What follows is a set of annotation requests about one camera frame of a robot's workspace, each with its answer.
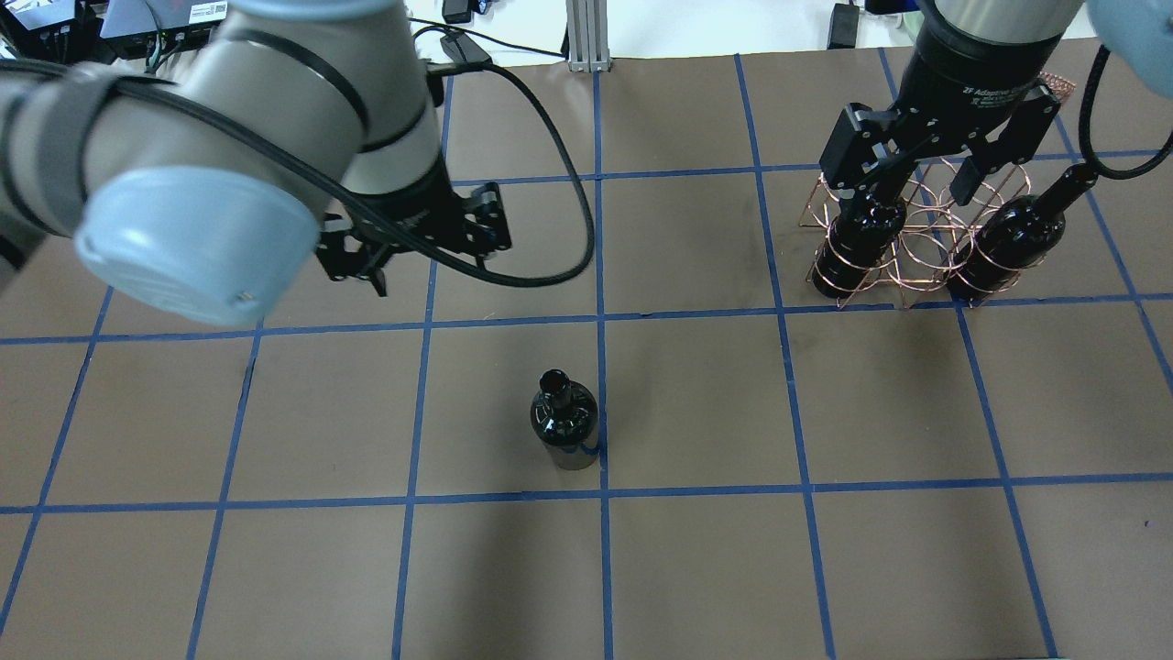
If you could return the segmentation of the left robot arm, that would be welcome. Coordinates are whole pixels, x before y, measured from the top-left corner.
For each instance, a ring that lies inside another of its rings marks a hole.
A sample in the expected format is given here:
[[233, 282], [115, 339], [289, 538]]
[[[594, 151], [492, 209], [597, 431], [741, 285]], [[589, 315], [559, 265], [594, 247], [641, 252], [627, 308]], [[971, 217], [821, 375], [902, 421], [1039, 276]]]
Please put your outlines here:
[[319, 247], [334, 193], [230, 137], [245, 129], [377, 210], [352, 233], [377, 275], [407, 244], [490, 254], [488, 199], [457, 195], [401, 1], [231, 1], [179, 81], [111, 64], [4, 61], [4, 290], [52, 237], [163, 312], [259, 321]]

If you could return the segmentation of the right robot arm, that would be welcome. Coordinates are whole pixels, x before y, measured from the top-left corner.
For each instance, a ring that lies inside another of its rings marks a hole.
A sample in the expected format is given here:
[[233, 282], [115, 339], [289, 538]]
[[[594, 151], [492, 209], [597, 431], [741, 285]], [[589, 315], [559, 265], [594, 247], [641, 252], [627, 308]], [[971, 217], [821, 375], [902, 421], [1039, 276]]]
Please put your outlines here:
[[842, 220], [900, 207], [906, 181], [925, 159], [965, 155], [952, 184], [962, 205], [1002, 166], [1033, 159], [1059, 108], [1042, 72], [1082, 8], [1101, 42], [1082, 101], [1082, 158], [1114, 181], [1167, 159], [1164, 145], [1141, 166], [1105, 166], [1091, 145], [1091, 113], [1114, 55], [1150, 91], [1169, 97], [1168, 1], [922, 1], [925, 21], [891, 108], [846, 106], [818, 159]]

